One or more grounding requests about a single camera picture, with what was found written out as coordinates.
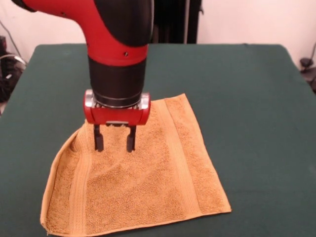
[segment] green felt surface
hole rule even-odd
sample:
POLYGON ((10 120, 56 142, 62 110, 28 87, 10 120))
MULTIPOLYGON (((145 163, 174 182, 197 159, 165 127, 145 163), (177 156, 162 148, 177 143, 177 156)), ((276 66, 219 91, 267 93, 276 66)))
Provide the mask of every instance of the green felt surface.
MULTIPOLYGON (((233 212, 112 237, 315 237, 316 100, 278 45, 151 45, 145 91, 186 93, 233 212)), ((84 45, 36 49, 0 118, 0 236, 44 237, 51 163, 84 120, 84 45)))

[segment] black cable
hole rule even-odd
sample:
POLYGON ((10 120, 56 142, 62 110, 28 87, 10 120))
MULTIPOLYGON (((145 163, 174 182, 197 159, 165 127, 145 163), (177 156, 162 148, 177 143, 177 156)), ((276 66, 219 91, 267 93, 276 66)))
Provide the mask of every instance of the black cable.
POLYGON ((311 60, 314 58, 315 50, 316 50, 316 43, 314 44, 313 52, 312 52, 312 55, 311 55, 311 60))
POLYGON ((1 25, 1 26, 4 28, 4 30, 8 33, 8 35, 9 35, 11 41, 12 41, 12 44, 13 44, 13 46, 14 46, 16 52, 17 52, 18 55, 21 57, 20 51, 19 51, 18 47, 16 46, 16 44, 15 44, 15 42, 14 42, 14 40, 13 40, 13 37, 12 37, 10 31, 7 29, 7 27, 5 27, 5 25, 2 23, 1 20, 0 20, 0 25, 1 25))

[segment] dark background object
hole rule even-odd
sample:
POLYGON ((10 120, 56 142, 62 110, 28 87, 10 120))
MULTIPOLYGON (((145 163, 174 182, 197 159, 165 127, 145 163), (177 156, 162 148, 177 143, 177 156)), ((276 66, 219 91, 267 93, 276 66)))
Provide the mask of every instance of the dark background object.
POLYGON ((316 67, 314 65, 313 58, 315 56, 316 43, 314 44, 312 54, 310 58, 301 58, 300 64, 302 67, 301 74, 305 81, 311 86, 313 92, 316 94, 316 67))
MULTIPOLYGON (((6 39, 0 36, 0 57, 10 54, 6 51, 6 39)), ((14 57, 6 57, 0 60, 0 103, 7 102, 18 83, 23 67, 14 57)))
POLYGON ((188 11, 187 1, 189 0, 155 0, 153 43, 197 42, 198 16, 202 0, 190 0, 188 11))

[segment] cable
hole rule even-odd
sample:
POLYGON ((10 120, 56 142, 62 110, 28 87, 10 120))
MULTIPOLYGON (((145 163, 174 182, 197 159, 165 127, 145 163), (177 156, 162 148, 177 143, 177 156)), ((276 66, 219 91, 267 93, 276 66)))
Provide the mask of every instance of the cable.
POLYGON ((8 58, 8 57, 12 57, 14 58, 15 60, 19 61, 20 63, 24 64, 24 66, 27 66, 27 62, 21 58, 20 56, 16 55, 16 54, 5 54, 3 56, 0 57, 0 61, 3 59, 3 58, 8 58))
POLYGON ((316 43, 314 44, 314 48, 313 48, 313 52, 312 52, 312 55, 311 55, 311 59, 314 58, 314 55, 315 55, 315 50, 316 50, 316 43))
POLYGON ((17 52, 18 55, 21 57, 20 51, 19 51, 18 47, 16 46, 16 44, 15 44, 15 42, 14 42, 14 40, 13 40, 13 37, 12 37, 10 31, 5 27, 5 25, 2 23, 1 20, 0 20, 0 25, 1 25, 1 26, 4 28, 4 30, 8 33, 8 35, 9 35, 11 41, 12 41, 12 44, 13 44, 13 46, 14 46, 16 52, 17 52))

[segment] orange towel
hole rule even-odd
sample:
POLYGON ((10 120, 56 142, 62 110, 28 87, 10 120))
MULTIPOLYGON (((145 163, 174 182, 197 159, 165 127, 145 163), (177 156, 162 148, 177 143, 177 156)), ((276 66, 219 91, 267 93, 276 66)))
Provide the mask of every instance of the orange towel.
POLYGON ((231 212, 184 94, 152 102, 131 154, 128 128, 101 132, 103 152, 84 123, 57 154, 40 215, 48 234, 98 236, 231 212))

